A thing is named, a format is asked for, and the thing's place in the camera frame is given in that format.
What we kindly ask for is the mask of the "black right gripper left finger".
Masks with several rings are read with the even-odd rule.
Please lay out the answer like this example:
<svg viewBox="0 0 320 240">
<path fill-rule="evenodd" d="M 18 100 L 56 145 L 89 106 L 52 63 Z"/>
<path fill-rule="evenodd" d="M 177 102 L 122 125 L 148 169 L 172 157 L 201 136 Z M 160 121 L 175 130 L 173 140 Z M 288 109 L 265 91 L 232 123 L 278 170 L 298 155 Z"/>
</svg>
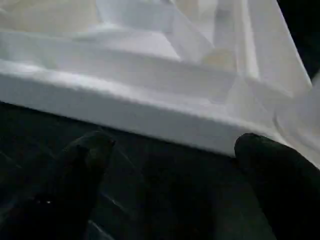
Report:
<svg viewBox="0 0 320 240">
<path fill-rule="evenodd" d="M 70 142 L 0 179 L 3 240 L 81 240 L 110 164 L 115 141 L 101 131 Z"/>
</svg>

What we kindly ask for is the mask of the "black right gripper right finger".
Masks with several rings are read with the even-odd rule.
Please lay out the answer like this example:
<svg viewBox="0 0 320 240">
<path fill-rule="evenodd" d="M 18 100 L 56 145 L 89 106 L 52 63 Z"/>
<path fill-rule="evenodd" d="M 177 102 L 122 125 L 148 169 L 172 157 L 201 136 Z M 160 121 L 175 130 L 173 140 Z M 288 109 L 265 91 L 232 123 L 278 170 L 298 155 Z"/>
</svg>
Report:
<svg viewBox="0 0 320 240">
<path fill-rule="evenodd" d="M 320 170 L 295 149 L 246 133 L 234 145 L 236 163 L 278 240 L 320 238 Z"/>
</svg>

